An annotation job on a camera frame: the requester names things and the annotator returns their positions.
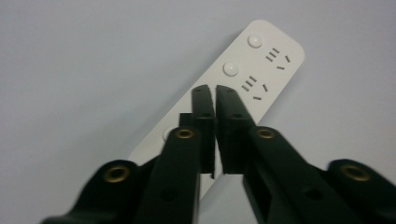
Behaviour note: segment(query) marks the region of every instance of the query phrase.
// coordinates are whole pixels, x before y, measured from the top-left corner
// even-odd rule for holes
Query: round button
[[[262,39],[257,35],[250,35],[247,39],[247,42],[254,49],[262,46]]]
[[[223,65],[223,72],[225,75],[227,75],[229,77],[234,77],[234,76],[236,76],[236,74],[238,74],[239,69],[235,63],[225,63]]]

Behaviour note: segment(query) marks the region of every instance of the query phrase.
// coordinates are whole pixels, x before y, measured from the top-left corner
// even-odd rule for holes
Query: screw hole
[[[131,172],[127,167],[116,165],[105,172],[104,180],[108,183],[118,183],[125,180],[130,173]]]
[[[259,129],[257,131],[257,135],[260,138],[273,138],[273,137],[275,137],[275,133],[273,133],[272,131],[270,131],[268,129]]]
[[[241,114],[233,114],[233,118],[240,119],[240,118],[242,118],[242,115]]]
[[[341,172],[345,176],[356,181],[368,181],[371,178],[370,175],[367,174],[367,172],[355,165],[343,165],[341,166]]]
[[[320,201],[323,199],[323,194],[318,190],[312,187],[306,187],[303,189],[304,195],[313,201]]]
[[[194,136],[194,132],[190,129],[182,129],[176,132],[176,137],[178,138],[192,138]]]

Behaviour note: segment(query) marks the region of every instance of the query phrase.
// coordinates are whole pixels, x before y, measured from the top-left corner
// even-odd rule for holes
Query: outlet slot
[[[254,77],[249,77],[252,81],[257,82],[257,79]]]
[[[268,61],[273,62],[274,59],[276,58],[276,55],[279,54],[279,53],[280,53],[280,51],[279,51],[278,49],[272,48],[272,51],[270,51],[270,52],[267,54],[267,56],[265,56],[265,58],[266,58]]]
[[[246,87],[246,86],[242,86],[242,88],[243,88],[245,91],[249,91],[249,88]]]
[[[253,87],[253,84],[251,84],[250,82],[248,82],[248,81],[245,81],[250,87]]]

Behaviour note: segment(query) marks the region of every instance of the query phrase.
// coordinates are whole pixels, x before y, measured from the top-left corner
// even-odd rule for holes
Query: power strip
[[[238,91],[257,124],[303,60],[304,50],[296,41],[268,21],[253,21],[148,133],[129,160],[143,164],[161,153],[167,134],[178,126],[179,114],[191,112],[191,90],[197,86],[208,85],[214,103],[217,85]],[[215,177],[220,172],[217,151]],[[202,175],[201,197],[214,181]]]

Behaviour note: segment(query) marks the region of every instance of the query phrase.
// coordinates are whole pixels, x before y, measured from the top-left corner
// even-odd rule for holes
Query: white surface
[[[256,19],[306,56],[261,124],[320,168],[350,158],[396,183],[395,11],[369,0],[2,1],[0,223],[65,213]],[[200,223],[255,223],[238,177],[209,193]]]
[[[302,64],[304,50],[297,42],[268,21],[255,20],[244,28],[244,31],[233,43],[221,53],[204,74],[192,84],[180,100],[146,135],[143,141],[132,150],[129,156],[130,161],[141,165],[161,153],[164,144],[163,136],[167,136],[169,130],[178,127],[180,113],[191,112],[191,91],[198,86],[208,85],[214,107],[216,105],[216,87],[218,85],[227,86],[238,91],[251,117],[256,123],[260,121]],[[251,34],[265,38],[266,45],[259,49],[253,49],[248,45],[248,37]],[[272,59],[269,61],[266,59],[267,57],[272,57]],[[227,72],[233,74],[235,70],[238,72],[234,76],[225,76]],[[221,172],[222,168],[218,153],[214,177],[217,178]],[[213,182],[214,179],[210,175],[202,175],[201,197],[204,197]]]

